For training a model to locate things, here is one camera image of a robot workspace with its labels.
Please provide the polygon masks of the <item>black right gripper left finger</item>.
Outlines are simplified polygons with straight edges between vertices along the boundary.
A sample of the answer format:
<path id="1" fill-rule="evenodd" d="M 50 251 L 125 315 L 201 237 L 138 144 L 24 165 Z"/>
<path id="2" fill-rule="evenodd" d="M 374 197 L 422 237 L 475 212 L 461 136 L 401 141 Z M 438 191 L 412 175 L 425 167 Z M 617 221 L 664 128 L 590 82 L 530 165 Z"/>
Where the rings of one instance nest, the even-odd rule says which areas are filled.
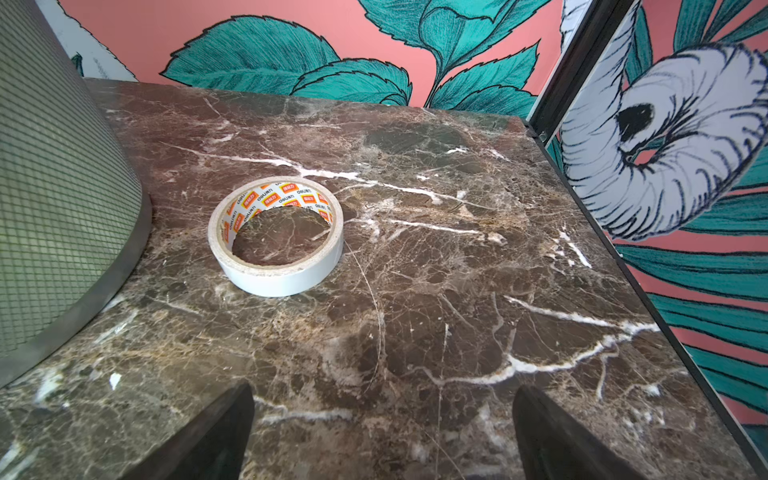
<path id="1" fill-rule="evenodd" d="M 242 381 L 123 475 L 125 479 L 238 479 L 255 401 Z"/>

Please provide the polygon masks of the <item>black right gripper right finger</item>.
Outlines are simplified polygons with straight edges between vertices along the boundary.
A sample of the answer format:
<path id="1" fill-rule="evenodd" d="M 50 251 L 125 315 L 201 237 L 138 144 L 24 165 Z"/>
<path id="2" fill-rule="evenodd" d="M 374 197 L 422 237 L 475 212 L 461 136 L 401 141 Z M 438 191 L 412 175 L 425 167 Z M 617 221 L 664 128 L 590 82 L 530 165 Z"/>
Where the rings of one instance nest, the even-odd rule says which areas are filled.
<path id="1" fill-rule="evenodd" d="M 542 390 L 520 386 L 513 423 L 527 479 L 641 479 L 624 459 Z"/>

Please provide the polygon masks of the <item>green mesh trash bin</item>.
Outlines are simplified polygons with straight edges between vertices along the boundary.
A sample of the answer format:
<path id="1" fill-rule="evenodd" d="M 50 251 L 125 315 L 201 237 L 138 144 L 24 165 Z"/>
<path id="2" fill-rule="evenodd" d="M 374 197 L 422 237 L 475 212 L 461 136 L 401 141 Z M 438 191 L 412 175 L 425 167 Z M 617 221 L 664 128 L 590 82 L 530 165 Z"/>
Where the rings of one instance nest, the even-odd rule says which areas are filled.
<path id="1" fill-rule="evenodd" d="M 50 356 L 138 263 L 152 205 L 33 1 L 1 5 L 1 381 Z"/>

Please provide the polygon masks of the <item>white tape roll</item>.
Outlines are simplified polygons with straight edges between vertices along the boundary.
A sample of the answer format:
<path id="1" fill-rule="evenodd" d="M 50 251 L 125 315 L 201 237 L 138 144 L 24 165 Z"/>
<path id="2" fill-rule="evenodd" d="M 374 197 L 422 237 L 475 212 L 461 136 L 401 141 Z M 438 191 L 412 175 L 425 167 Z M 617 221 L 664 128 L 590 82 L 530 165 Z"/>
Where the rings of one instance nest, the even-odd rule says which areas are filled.
<path id="1" fill-rule="evenodd" d="M 317 249 L 278 266 L 256 265 L 234 255 L 234 241 L 250 220 L 285 207 L 312 211 L 329 225 L 328 236 Z M 343 252 L 343 227 L 341 205 L 323 185 L 298 177 L 273 176 L 242 185 L 221 200 L 208 222 L 207 238 L 219 266 L 235 286 L 260 297 L 284 297 L 318 285 L 335 269 Z"/>

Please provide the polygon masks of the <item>black enclosure frame post right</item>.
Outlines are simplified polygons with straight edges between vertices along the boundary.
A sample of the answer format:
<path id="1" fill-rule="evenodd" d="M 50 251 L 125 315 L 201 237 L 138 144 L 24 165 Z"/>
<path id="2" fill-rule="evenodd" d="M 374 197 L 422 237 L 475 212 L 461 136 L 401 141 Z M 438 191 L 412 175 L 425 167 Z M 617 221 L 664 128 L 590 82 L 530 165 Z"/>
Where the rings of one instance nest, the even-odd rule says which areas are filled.
<path id="1" fill-rule="evenodd" d="M 608 43 L 628 17 L 628 0 L 564 0 L 560 56 L 527 118 L 529 134 L 546 146 Z"/>

